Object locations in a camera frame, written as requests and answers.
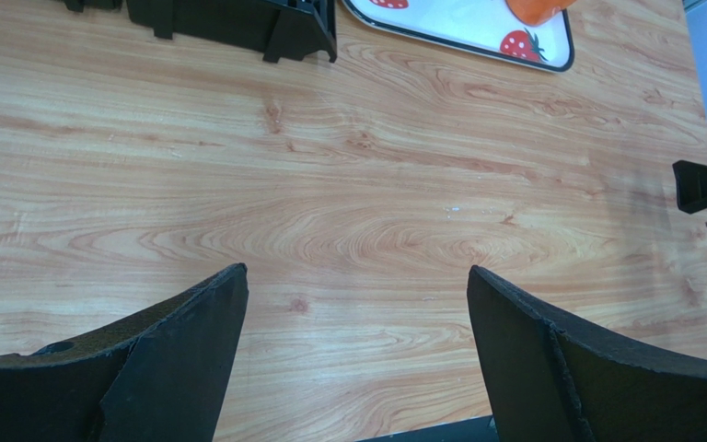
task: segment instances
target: strawberry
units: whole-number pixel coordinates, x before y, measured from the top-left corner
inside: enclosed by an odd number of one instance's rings
[[[405,9],[408,7],[408,0],[370,0],[370,3],[389,9]]]
[[[541,54],[543,51],[539,47],[539,36],[527,29],[513,30],[501,41],[501,52],[531,62],[546,62],[547,59]]]

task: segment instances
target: light brown tabletop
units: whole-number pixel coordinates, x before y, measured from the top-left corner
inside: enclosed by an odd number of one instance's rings
[[[340,56],[153,37],[0,0],[0,354],[231,263],[248,314],[217,440],[326,441],[491,412],[471,265],[707,358],[707,163],[680,1],[581,0],[554,75],[370,29]]]

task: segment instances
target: orange object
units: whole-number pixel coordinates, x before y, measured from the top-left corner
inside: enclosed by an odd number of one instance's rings
[[[538,26],[574,3],[574,0],[506,0],[523,23]]]

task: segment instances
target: strawberry print tray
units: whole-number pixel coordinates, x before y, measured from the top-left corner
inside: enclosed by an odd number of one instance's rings
[[[415,39],[553,72],[574,62],[566,11],[530,27],[506,0],[342,1],[364,23]]]

